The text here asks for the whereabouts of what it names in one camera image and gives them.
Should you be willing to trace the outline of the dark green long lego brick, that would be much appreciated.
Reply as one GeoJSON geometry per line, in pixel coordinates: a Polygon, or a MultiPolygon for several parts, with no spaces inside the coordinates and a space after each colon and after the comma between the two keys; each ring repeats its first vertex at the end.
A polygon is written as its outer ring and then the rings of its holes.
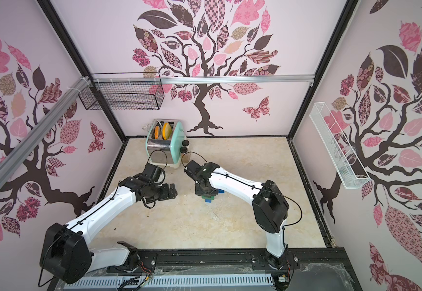
{"type": "Polygon", "coordinates": [[[215,199],[215,196],[202,196],[202,199],[206,201],[213,201],[215,199]]]}

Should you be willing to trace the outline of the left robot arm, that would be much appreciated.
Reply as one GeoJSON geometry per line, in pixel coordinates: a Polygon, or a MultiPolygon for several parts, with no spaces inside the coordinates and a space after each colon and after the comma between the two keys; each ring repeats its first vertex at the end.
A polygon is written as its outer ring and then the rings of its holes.
{"type": "Polygon", "coordinates": [[[45,234],[40,268],[54,278],[72,284],[85,274],[111,266],[128,265],[135,248],[120,242],[114,247],[91,248],[99,232],[136,202],[153,208],[158,201],[178,195],[174,184],[148,182],[139,175],[120,181],[116,190],[89,211],[66,224],[55,223],[45,234]]]}

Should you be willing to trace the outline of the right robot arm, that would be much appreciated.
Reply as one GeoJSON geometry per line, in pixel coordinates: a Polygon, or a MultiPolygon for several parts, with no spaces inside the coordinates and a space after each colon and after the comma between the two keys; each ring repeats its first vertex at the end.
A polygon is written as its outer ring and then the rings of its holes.
{"type": "Polygon", "coordinates": [[[273,181],[251,181],[213,162],[201,166],[191,161],[184,172],[195,182],[198,196],[215,196],[222,190],[251,205],[255,222],[266,233],[268,265],[275,270],[290,266],[283,230],[289,204],[273,181]]]}

